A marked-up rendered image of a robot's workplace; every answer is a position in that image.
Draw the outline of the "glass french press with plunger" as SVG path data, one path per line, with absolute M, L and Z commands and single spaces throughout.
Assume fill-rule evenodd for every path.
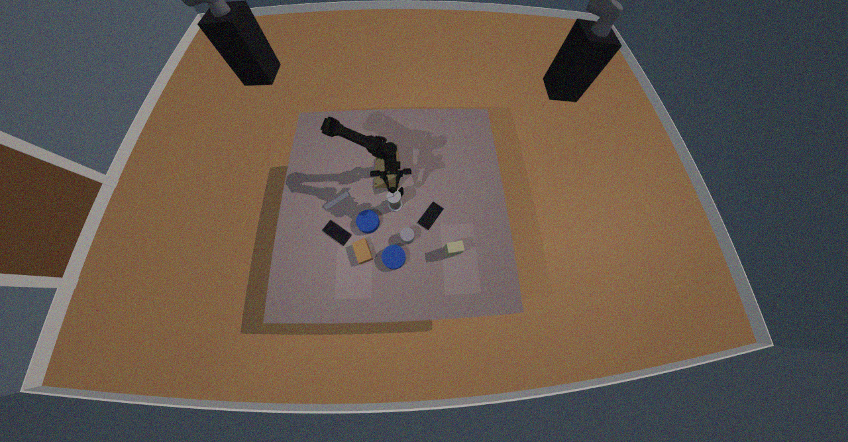
M 394 186 L 391 186 L 390 191 L 387 193 L 386 198 L 388 200 L 388 207 L 391 211 L 400 211 L 402 207 L 401 195 L 403 195 L 403 187 L 397 191 L 395 191 Z

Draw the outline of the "blue short cylinder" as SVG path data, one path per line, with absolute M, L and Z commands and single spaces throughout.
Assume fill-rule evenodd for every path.
M 364 210 L 356 218 L 356 226 L 366 234 L 375 233 L 378 230 L 379 224 L 378 215 L 372 210 Z
M 397 245 L 388 246 L 382 253 L 382 262 L 390 269 L 399 269 L 405 264 L 405 250 Z

